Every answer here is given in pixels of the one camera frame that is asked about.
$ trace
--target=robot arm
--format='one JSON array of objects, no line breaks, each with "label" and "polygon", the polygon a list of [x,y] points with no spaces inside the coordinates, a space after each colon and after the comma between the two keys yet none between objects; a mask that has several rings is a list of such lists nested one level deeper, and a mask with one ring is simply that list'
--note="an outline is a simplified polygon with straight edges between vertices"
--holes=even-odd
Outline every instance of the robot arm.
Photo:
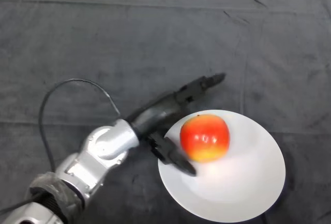
[{"label": "robot arm", "polygon": [[172,141],[155,132],[163,123],[179,119],[185,105],[224,78],[223,73],[201,77],[179,91],[149,103],[126,120],[118,119],[111,126],[95,129],[79,153],[67,157],[55,173],[40,175],[32,182],[30,193],[40,194],[40,197],[14,210],[3,224],[73,223],[102,186],[107,173],[126,159],[130,148],[138,146],[147,137],[152,151],[164,163],[172,163],[195,175],[192,165],[177,152]]}]

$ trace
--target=red apple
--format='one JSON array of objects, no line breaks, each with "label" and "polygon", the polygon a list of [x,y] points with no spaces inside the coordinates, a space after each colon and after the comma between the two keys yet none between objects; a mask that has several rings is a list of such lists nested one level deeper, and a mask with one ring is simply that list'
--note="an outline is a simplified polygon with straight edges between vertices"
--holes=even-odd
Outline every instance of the red apple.
[{"label": "red apple", "polygon": [[208,162],[227,153],[230,133],[221,117],[202,114],[184,123],[180,130],[180,143],[190,159]]}]

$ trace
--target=table surface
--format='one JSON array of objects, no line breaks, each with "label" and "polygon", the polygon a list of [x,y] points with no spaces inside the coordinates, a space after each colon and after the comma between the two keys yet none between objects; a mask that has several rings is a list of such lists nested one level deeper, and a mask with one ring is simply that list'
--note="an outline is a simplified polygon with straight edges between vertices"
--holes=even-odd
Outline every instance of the table surface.
[{"label": "table surface", "polygon": [[[190,111],[225,109],[266,128],[287,179],[246,223],[331,222],[331,0],[0,0],[0,206],[49,169],[37,129],[45,92],[82,77],[123,115],[201,75],[226,81]],[[83,84],[57,91],[46,132],[57,163],[115,116]],[[79,223],[208,223],[164,188],[142,145],[107,177]]]}]

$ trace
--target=black cable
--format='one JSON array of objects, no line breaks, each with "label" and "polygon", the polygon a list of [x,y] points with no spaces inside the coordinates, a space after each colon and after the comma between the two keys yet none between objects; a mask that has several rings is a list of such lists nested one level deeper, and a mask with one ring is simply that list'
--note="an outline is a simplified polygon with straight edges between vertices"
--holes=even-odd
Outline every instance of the black cable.
[{"label": "black cable", "polygon": [[55,162],[54,162],[54,157],[53,157],[53,154],[51,152],[51,149],[50,149],[50,146],[49,146],[49,143],[46,139],[46,135],[45,135],[45,131],[44,131],[44,128],[43,128],[43,124],[42,124],[42,120],[43,120],[43,112],[44,112],[44,109],[45,109],[45,106],[46,106],[46,103],[49,99],[49,97],[51,96],[51,94],[57,89],[59,88],[60,86],[62,86],[63,84],[66,84],[66,83],[69,83],[69,82],[85,82],[85,83],[89,83],[95,87],[97,87],[99,90],[101,90],[105,96],[108,98],[108,100],[110,101],[111,105],[113,106],[113,108],[115,109],[116,113],[118,114],[118,117],[120,117],[121,113],[119,112],[117,106],[115,105],[113,99],[111,98],[111,96],[107,93],[107,91],[105,91],[99,84],[95,83],[95,82],[92,82],[90,80],[87,80],[87,79],[81,79],[81,78],[71,78],[71,79],[68,79],[68,80],[65,80],[63,82],[60,82],[60,83],[57,83],[53,86],[53,88],[51,88],[47,93],[46,95],[44,96],[43,100],[42,100],[42,103],[40,105],[40,109],[39,109],[39,114],[38,114],[38,126],[39,126],[39,132],[40,132],[40,136],[41,136],[41,140],[44,144],[44,147],[45,147],[45,150],[46,150],[46,153],[47,153],[47,157],[48,157],[48,160],[50,162],[50,166],[51,166],[51,171],[52,172],[55,172]]},{"label": "black cable", "polygon": [[0,215],[3,215],[3,214],[5,214],[5,213],[7,213],[7,212],[10,212],[10,211],[15,210],[16,208],[19,208],[19,207],[21,207],[21,206],[23,206],[23,205],[26,205],[26,204],[28,204],[28,203],[31,203],[31,202],[35,201],[36,199],[38,199],[42,194],[43,194],[43,193],[40,192],[40,193],[38,193],[38,194],[35,194],[34,196],[32,196],[32,197],[29,198],[29,199],[26,199],[26,200],[24,200],[24,201],[22,201],[22,202],[16,203],[16,204],[14,204],[14,205],[12,205],[12,206],[10,206],[10,207],[3,208],[2,210],[0,210]]},{"label": "black cable", "polygon": [[[49,97],[51,96],[51,94],[57,88],[59,88],[63,84],[69,83],[69,82],[84,82],[84,83],[88,83],[88,84],[91,84],[91,85],[97,87],[99,90],[101,90],[105,94],[105,96],[107,97],[107,99],[109,100],[109,102],[111,103],[111,105],[113,106],[113,108],[115,109],[116,113],[118,114],[118,117],[121,116],[120,111],[118,110],[116,104],[114,103],[113,99],[108,94],[108,92],[105,91],[105,89],[102,88],[99,84],[97,84],[97,83],[95,83],[93,81],[90,81],[90,80],[87,80],[87,79],[81,79],[81,78],[71,78],[71,79],[68,79],[68,80],[65,80],[63,82],[60,82],[60,83],[55,84],[53,86],[53,88],[51,88],[46,93],[46,95],[44,96],[44,98],[43,98],[43,100],[41,102],[40,108],[39,108],[39,113],[38,113],[39,132],[40,132],[41,140],[42,140],[42,142],[43,142],[43,144],[45,146],[45,150],[46,150],[46,153],[47,153],[47,157],[48,157],[48,160],[49,160],[49,163],[50,163],[51,171],[52,172],[55,172],[55,162],[54,162],[54,157],[53,157],[52,151],[50,149],[50,146],[48,144],[48,141],[46,139],[45,131],[44,131],[44,128],[43,128],[43,123],[42,123],[43,113],[44,113],[44,109],[45,109],[46,103],[47,103]],[[16,208],[21,207],[21,206],[23,206],[25,204],[31,203],[31,202],[35,201],[36,199],[38,199],[41,195],[42,195],[42,192],[41,193],[38,193],[38,194],[35,194],[34,196],[32,196],[31,198],[29,198],[27,200],[24,200],[22,202],[19,202],[19,203],[15,204],[15,205],[12,205],[10,207],[4,208],[4,209],[0,210],[0,215],[3,215],[3,214],[5,214],[7,212],[10,212],[10,211],[13,211]]]}]

